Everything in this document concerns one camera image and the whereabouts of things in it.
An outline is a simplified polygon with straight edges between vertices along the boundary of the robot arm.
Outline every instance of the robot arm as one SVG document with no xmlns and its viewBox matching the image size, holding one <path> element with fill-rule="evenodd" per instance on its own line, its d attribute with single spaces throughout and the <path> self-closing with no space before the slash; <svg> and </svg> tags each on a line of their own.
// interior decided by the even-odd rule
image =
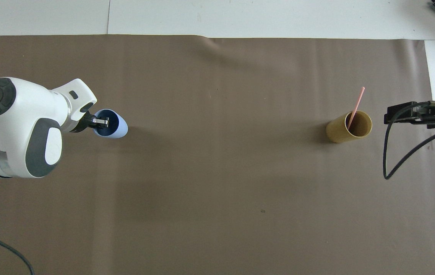
<svg viewBox="0 0 435 275">
<path fill-rule="evenodd" d="M 398 168 L 419 148 L 426 145 L 433 139 L 435 134 L 423 142 L 415 146 L 409 151 L 391 170 L 387 173 L 386 170 L 386 158 L 387 158 L 387 141 L 389 138 L 389 132 L 393 123 L 411 123 L 411 124 L 426 124 L 428 129 L 435 128 L 435 101 L 415 102 L 411 101 L 399 105 L 390 106 L 387 108 L 387 113 L 384 115 L 384 124 L 387 124 L 386 135 L 384 138 L 384 151 L 382 170 L 384 179 L 388 180 L 398 170 Z"/>
<path fill-rule="evenodd" d="M 115 112 L 90 115 L 96 102 L 80 79 L 48 90 L 18 78 L 0 78 L 0 177 L 46 176 L 60 160 L 62 132 L 92 127 L 101 136 L 124 136 L 127 124 Z"/>
</svg>

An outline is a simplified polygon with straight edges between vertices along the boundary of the yellow cup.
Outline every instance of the yellow cup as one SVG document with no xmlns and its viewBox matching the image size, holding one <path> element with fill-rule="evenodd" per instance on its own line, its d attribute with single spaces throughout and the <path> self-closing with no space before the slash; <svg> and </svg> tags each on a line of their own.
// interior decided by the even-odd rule
<svg viewBox="0 0 435 275">
<path fill-rule="evenodd" d="M 350 121 L 350 113 L 340 115 L 335 120 L 331 120 L 326 125 L 326 135 L 334 143 L 342 143 L 345 141 L 353 141 L 366 137 L 372 130 L 372 120 L 368 114 L 357 111 L 350 125 L 350 130 L 347 129 L 347 124 Z"/>
</svg>

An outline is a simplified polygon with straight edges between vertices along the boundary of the straw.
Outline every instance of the straw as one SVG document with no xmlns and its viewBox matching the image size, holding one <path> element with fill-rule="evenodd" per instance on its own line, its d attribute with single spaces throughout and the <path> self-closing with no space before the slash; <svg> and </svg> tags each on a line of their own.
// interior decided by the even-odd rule
<svg viewBox="0 0 435 275">
<path fill-rule="evenodd" d="M 352 121 L 354 120 L 354 115 L 357 112 L 357 108 L 359 107 L 360 100 L 362 99 L 362 95 L 364 94 L 365 87 L 362 87 L 359 95 L 359 99 L 357 99 L 357 105 L 355 105 L 354 110 L 352 111 L 352 115 L 350 116 L 350 121 L 348 122 L 347 129 L 350 130 L 350 125 L 352 125 Z"/>
</svg>

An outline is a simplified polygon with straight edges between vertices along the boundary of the brown paper sheet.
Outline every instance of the brown paper sheet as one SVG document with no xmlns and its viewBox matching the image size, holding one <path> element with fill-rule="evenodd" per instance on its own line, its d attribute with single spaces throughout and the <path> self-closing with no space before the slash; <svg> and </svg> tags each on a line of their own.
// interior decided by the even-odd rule
<svg viewBox="0 0 435 275">
<path fill-rule="evenodd" d="M 435 143 L 382 177 L 386 108 L 431 99 L 423 41 L 0 37 L 1 76 L 81 78 L 130 127 L 0 180 L 0 239 L 39 274 L 435 274 Z M 371 134 L 330 143 L 361 86 Z M 433 133 L 395 125 L 388 167 Z"/>
</svg>

